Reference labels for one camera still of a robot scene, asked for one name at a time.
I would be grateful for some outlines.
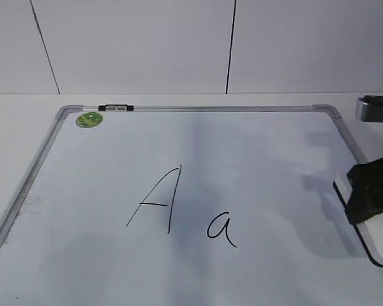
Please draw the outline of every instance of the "round sticker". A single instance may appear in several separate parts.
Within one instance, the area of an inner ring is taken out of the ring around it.
[[[103,116],[100,113],[84,113],[77,118],[77,125],[80,128],[93,128],[101,124],[103,121]]]

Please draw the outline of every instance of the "whiteboard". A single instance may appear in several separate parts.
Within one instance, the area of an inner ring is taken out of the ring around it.
[[[383,305],[332,187],[355,159],[328,114],[81,114],[1,246],[0,305]]]

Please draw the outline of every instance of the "table surface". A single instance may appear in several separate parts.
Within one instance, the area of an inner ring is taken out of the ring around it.
[[[383,157],[383,123],[355,118],[356,100],[365,92],[329,94],[192,95],[0,95],[0,218],[26,175],[57,111],[64,105],[97,106],[276,106],[330,104],[368,160]]]

